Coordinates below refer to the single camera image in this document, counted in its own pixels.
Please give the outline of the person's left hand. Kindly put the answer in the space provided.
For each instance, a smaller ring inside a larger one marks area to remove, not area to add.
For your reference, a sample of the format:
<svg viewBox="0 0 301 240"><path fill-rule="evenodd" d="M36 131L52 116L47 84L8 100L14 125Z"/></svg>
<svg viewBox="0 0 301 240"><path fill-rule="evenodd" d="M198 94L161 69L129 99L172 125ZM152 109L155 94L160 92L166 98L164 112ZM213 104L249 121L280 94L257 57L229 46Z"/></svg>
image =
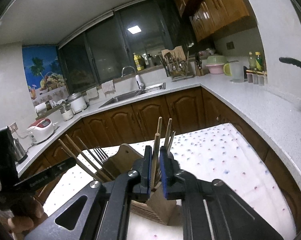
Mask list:
<svg viewBox="0 0 301 240"><path fill-rule="evenodd" d="M35 198L31 200L29 207L31 208L30 217L14 216L12 218L8 218L8 228L13 239L24 239L27 232L34 230L48 218L43 206Z"/></svg>

